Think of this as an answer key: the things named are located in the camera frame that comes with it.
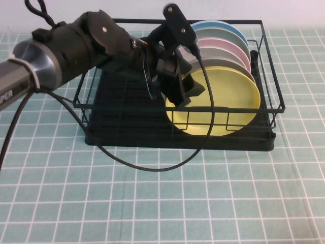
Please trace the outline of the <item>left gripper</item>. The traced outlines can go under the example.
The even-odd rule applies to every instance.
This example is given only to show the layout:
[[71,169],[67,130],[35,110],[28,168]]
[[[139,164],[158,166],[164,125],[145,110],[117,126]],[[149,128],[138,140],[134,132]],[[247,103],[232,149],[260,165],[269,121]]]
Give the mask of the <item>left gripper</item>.
[[148,87],[161,87],[161,92],[175,107],[185,107],[189,97],[197,97],[206,89],[191,75],[192,65],[176,49],[171,54],[161,44],[146,45],[146,83]]

